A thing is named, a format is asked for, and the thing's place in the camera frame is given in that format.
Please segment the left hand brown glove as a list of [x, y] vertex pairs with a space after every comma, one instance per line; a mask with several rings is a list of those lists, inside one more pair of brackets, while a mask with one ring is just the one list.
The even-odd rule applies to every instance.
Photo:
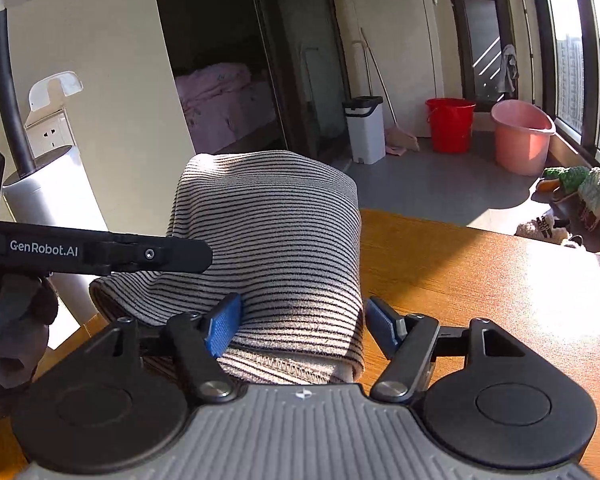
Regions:
[[29, 389], [57, 312], [47, 278], [0, 273], [0, 418]]

